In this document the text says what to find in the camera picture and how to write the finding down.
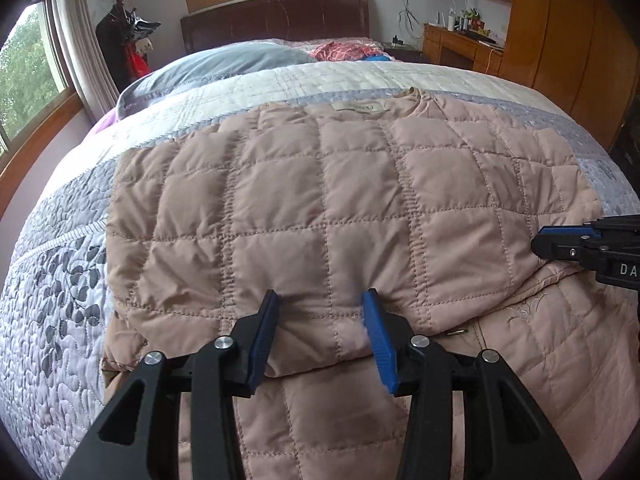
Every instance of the curtain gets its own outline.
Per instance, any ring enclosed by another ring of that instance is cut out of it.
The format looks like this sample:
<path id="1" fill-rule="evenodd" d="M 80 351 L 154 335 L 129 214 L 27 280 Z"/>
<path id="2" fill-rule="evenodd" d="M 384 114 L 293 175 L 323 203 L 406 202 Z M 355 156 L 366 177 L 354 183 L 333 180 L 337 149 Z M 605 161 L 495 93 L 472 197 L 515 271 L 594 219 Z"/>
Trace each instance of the curtain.
<path id="1" fill-rule="evenodd" d="M 104 61 L 86 0 L 51 0 L 71 79 L 94 123 L 115 107 L 118 89 Z"/>

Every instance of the green foliage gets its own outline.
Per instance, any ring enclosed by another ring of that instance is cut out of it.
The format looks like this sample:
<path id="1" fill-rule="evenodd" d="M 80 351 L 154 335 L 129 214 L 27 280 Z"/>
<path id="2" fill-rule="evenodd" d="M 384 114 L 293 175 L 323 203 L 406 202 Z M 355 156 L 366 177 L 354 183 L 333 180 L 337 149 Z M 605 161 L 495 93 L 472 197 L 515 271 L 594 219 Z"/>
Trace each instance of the green foliage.
<path id="1" fill-rule="evenodd" d="M 10 139 L 58 95 L 37 7 L 0 51 L 0 121 Z"/>

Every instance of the pillow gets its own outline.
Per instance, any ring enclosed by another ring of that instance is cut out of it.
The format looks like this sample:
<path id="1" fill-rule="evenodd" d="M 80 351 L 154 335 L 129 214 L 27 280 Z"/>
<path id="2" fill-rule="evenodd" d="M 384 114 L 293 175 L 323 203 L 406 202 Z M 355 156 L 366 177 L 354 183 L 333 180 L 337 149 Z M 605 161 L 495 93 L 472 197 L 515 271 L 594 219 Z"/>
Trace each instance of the pillow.
<path id="1" fill-rule="evenodd" d="M 301 50 L 269 43 L 235 43 L 196 52 L 132 83 L 118 98 L 116 116 L 122 120 L 169 95 L 235 75 L 315 62 Z"/>

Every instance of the quilted bedspread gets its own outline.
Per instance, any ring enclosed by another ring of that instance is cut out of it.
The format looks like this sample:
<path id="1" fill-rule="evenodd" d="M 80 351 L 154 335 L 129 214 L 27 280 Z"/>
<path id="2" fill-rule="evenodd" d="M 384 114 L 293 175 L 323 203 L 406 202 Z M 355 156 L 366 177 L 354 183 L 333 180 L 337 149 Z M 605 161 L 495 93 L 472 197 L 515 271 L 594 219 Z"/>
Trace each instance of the quilted bedspread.
<path id="1" fill-rule="evenodd" d="M 587 132 L 540 94 L 490 76 L 409 64 L 318 63 L 238 76 L 169 98 L 65 157 L 12 257 L 0 300 L 0 417 L 45 480 L 60 475 L 102 407 L 100 359 L 113 313 L 105 280 L 106 207 L 121 153 L 265 102 L 385 98 L 411 86 L 491 104 L 538 130 L 553 128 L 573 150 L 605 214 L 640 212 L 622 172 Z"/>

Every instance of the nightstand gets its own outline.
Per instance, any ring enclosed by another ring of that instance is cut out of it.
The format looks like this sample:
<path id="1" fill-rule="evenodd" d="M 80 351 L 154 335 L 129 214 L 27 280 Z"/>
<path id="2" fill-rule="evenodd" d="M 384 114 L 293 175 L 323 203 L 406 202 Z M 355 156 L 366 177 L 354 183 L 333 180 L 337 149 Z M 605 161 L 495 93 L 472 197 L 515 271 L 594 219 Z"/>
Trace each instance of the nightstand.
<path id="1" fill-rule="evenodd" d="M 405 63 L 428 63 L 429 60 L 422 55 L 420 50 L 408 45 L 398 45 L 391 43 L 383 43 L 385 52 L 395 57 L 398 61 Z"/>

